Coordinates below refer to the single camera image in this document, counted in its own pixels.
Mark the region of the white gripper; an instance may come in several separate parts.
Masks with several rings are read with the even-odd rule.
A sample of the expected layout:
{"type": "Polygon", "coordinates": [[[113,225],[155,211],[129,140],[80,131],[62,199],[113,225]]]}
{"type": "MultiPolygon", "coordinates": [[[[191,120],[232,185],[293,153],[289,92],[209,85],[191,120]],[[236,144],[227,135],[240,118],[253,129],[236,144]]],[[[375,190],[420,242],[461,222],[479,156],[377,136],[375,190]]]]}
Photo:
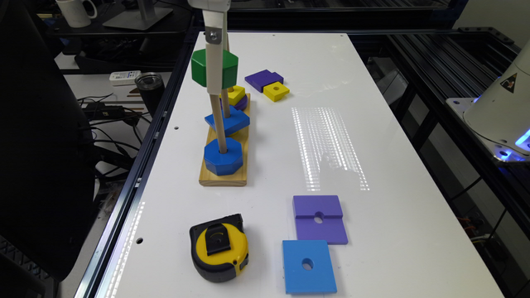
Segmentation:
{"type": "Polygon", "coordinates": [[[197,9],[204,10],[206,88],[210,95],[219,95],[223,80],[223,53],[226,41],[226,12],[231,0],[187,0],[197,9]]]}

